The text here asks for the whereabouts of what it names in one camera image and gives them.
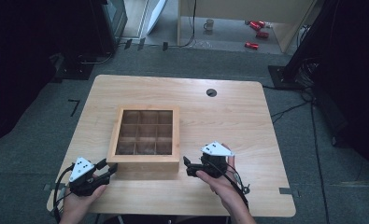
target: black tape mark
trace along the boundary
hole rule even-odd
[[[77,108],[78,108],[78,105],[79,105],[79,102],[81,102],[80,100],[71,100],[71,99],[68,99],[68,102],[77,102],[76,103],[76,106],[74,106],[74,109],[73,109],[73,112],[71,113],[70,117],[73,117],[74,114],[76,113],[77,111]]]
[[[146,42],[146,38],[141,38],[140,43],[138,44],[137,50],[141,50],[144,47],[144,42]]]
[[[128,49],[131,47],[131,44],[132,44],[132,39],[126,41],[126,44],[125,44],[125,49]]]
[[[169,44],[167,42],[163,42],[163,48],[162,51],[166,51],[167,48],[169,48]]]
[[[65,186],[65,183],[61,183],[59,185],[59,189],[64,188],[64,186]],[[55,187],[56,187],[56,184],[45,184],[43,190],[51,191],[51,190],[55,189]]]
[[[300,197],[300,192],[298,192],[298,190],[291,190],[288,188],[279,188],[279,193],[280,194],[290,194],[292,195],[292,197],[295,197],[295,198]]]

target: floor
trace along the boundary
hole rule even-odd
[[[159,0],[149,0],[149,10],[145,15],[142,32],[139,38],[134,38],[134,43],[138,43],[140,38],[146,38],[145,44],[163,45],[167,42],[169,46],[177,45],[177,5],[178,0],[169,0],[163,10],[161,17],[154,26],[153,30],[147,35],[149,19],[152,10],[156,7]],[[204,24],[207,18],[195,18],[194,31],[195,36],[190,43],[191,48],[195,49],[221,49],[229,51],[248,51],[259,53],[282,54],[282,51],[277,44],[277,39],[272,28],[263,28],[262,31],[267,32],[267,39],[256,38],[256,32],[245,24],[245,21],[231,21],[213,19],[214,25],[211,32],[204,29]],[[192,17],[181,17],[181,38],[180,45],[185,45],[189,42],[192,36]],[[259,44],[259,48],[245,48],[245,43],[249,41]],[[291,46],[286,51],[286,54],[292,55],[297,49],[296,40],[294,38]]]

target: wire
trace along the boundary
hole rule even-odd
[[[318,146],[318,136],[317,136],[317,132],[316,132],[315,115],[313,113],[313,104],[310,105],[310,113],[311,113],[311,117],[312,117],[312,127],[313,127],[313,135],[314,135],[314,140],[315,140],[316,160],[318,162],[321,194],[323,196],[323,202],[324,202],[324,212],[326,214],[326,223],[329,224],[330,223],[329,209],[327,208],[326,193],[325,193],[325,189],[324,189],[324,178],[323,178],[323,174],[321,172],[320,157],[319,157],[319,146]]]
[[[334,31],[334,24],[335,24],[335,17],[336,17],[336,11],[338,10],[338,6],[339,3],[341,2],[341,0],[338,0],[338,2],[336,3],[335,6],[335,12],[334,12],[334,16],[333,16],[333,22],[332,22],[332,30],[330,32],[330,41],[329,41],[329,46],[332,45],[332,40],[333,40],[333,31]]]
[[[300,36],[300,32],[301,30],[298,31],[297,33],[297,48],[301,45],[301,43],[303,42],[305,36],[307,35],[309,29],[310,29],[310,25],[304,25],[302,28],[304,29],[303,33],[301,34],[301,38],[299,39]]]
[[[62,198],[60,198],[58,201],[56,201],[57,205],[59,205],[60,201],[65,199],[68,195],[72,194],[73,192],[69,192],[68,194],[65,194]]]
[[[119,47],[120,47],[120,46],[122,46],[122,45],[126,45],[126,43],[127,43],[127,42],[128,42],[128,41],[119,43],[119,44],[117,45],[117,48],[119,48]],[[131,45],[139,46],[140,44],[133,43],[133,44],[131,44]],[[161,47],[162,45],[143,44],[143,46],[145,46],[145,47]]]
[[[280,116],[279,116],[277,119],[275,119],[272,123],[275,123],[275,122],[277,122],[279,119],[281,119],[285,113],[287,113],[287,112],[289,112],[289,111],[291,111],[291,110],[293,110],[293,109],[295,109],[295,108],[298,108],[298,107],[301,107],[301,106],[303,106],[303,105],[306,105],[306,104],[308,104],[308,103],[309,103],[309,102],[303,102],[303,103],[301,103],[301,104],[299,104],[299,105],[292,106],[292,107],[290,107],[289,109],[286,109],[286,110],[284,110],[284,111],[282,111],[282,112],[279,112],[279,113],[276,113],[276,114],[272,115],[272,116],[271,116],[271,118],[273,118],[274,116],[280,115]]]
[[[219,171],[225,178],[227,178],[227,180],[231,183],[231,185],[234,187],[234,189],[236,190],[236,192],[239,194],[239,196],[242,198],[243,203],[246,205],[246,207],[248,208],[248,199],[246,199],[245,194],[243,192],[243,189],[240,189],[237,184],[227,175],[225,174],[221,169],[219,169],[219,167],[217,167],[215,164],[213,164],[211,161],[202,158],[202,161],[205,161],[207,164],[213,166],[213,168],[215,168],[217,171]]]
[[[319,62],[319,57],[303,59],[301,62],[301,66],[299,67],[296,80],[299,84],[303,85],[305,88],[314,86],[312,76],[319,66],[319,64],[314,63],[314,61]]]
[[[187,44],[185,44],[183,46],[173,46],[173,47],[185,48],[185,47],[189,46],[192,43],[192,41],[195,39],[195,15],[196,15],[196,0],[195,0],[195,3],[193,4],[192,25],[190,23],[190,26],[192,27],[192,36],[191,36],[190,40],[187,42]]]
[[[301,92],[301,90],[277,89],[275,87],[270,87],[270,86],[265,86],[265,85],[263,85],[263,88],[269,89],[269,90],[274,90],[274,91],[298,91],[298,92]]]
[[[242,189],[242,192],[243,192],[243,193],[245,193],[245,194],[250,193],[250,189],[249,189],[249,187],[248,187],[248,186],[250,186],[250,184],[248,184],[248,186],[247,186],[247,187],[243,186],[243,182],[242,182],[242,178],[240,177],[240,174],[235,170],[235,168],[234,168],[232,165],[228,164],[228,162],[227,162],[226,164],[234,170],[234,172],[229,171],[229,170],[227,170],[227,171],[228,171],[228,172],[231,172],[231,173],[234,175],[234,177],[235,177],[236,181],[240,184],[240,187],[241,187],[241,189]]]
[[[358,174],[357,174],[357,176],[356,176],[355,181],[358,181],[358,180],[359,180],[359,178],[360,178],[360,175],[362,174],[362,164],[363,164],[363,162],[362,162],[362,163],[361,163],[361,165],[360,165],[360,169],[359,169],[359,172],[358,172]]]
[[[56,222],[59,223],[60,222],[60,214],[59,214],[59,210],[57,209],[58,208],[58,205],[59,205],[59,202],[61,199],[59,199],[59,201],[56,201],[56,198],[57,198],[57,195],[58,195],[58,189],[59,189],[59,186],[60,186],[60,183],[62,182],[62,179],[64,177],[64,175],[69,172],[69,171],[72,171],[73,168],[74,168],[74,163],[66,168],[62,174],[59,176],[59,179],[58,181],[56,182],[56,186],[55,186],[55,191],[53,192],[53,213],[54,213],[54,216],[55,216],[55,219],[56,219]]]
[[[111,58],[111,56],[112,56],[112,53],[109,53],[108,57],[106,59],[104,59],[103,61],[101,61],[101,62],[94,62],[94,63],[83,63],[83,62],[81,62],[81,63],[83,63],[83,64],[100,64],[100,63],[105,63],[106,61],[108,61]]]

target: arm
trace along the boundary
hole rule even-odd
[[[234,167],[234,157],[228,157],[228,164]],[[234,169],[228,166],[228,172],[226,173],[232,180],[234,180]],[[206,182],[211,190],[215,192],[221,198],[222,205],[230,213],[231,217],[236,224],[252,224],[256,223],[248,208],[243,203],[239,194],[235,191],[231,183],[221,176],[219,178],[213,178],[203,171],[197,171],[196,175]]]
[[[97,188],[91,196],[79,197],[75,194],[70,194],[70,189],[66,190],[64,198],[63,215],[60,221],[61,224],[77,224],[87,214],[91,204],[96,201],[106,189],[106,185]]]

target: small box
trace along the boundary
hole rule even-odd
[[[179,107],[120,106],[106,161],[118,172],[178,172]]]

